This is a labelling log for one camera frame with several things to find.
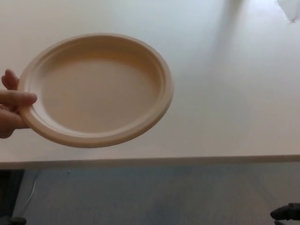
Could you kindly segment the person's bare hand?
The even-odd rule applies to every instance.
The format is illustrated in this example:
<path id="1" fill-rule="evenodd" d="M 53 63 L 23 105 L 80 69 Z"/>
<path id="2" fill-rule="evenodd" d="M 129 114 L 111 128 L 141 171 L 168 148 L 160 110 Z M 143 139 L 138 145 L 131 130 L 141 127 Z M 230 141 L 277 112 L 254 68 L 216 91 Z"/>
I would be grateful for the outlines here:
<path id="1" fill-rule="evenodd" d="M 0 91 L 0 137 L 6 139 L 15 130 L 28 128 L 18 108 L 34 104 L 37 96 L 34 93 L 17 91 L 19 78 L 10 69 L 5 71 L 1 81 L 5 89 Z"/>

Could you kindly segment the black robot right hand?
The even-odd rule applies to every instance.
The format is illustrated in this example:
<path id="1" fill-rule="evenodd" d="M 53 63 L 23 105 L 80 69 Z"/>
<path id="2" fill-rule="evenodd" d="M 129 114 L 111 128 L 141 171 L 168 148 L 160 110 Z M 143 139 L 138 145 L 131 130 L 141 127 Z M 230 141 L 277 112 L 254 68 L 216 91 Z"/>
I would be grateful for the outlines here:
<path id="1" fill-rule="evenodd" d="M 289 203 L 279 207 L 270 213 L 274 220 L 300 220 L 300 204 Z"/>

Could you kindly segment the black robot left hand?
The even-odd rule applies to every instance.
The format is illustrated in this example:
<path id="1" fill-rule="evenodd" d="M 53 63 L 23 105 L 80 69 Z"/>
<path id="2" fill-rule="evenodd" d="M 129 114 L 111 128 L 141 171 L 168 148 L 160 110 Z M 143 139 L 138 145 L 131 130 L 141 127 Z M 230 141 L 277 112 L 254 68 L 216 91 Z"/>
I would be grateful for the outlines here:
<path id="1" fill-rule="evenodd" d="M 26 225 L 27 220 L 23 217 L 11 217 L 8 219 L 10 225 Z"/>

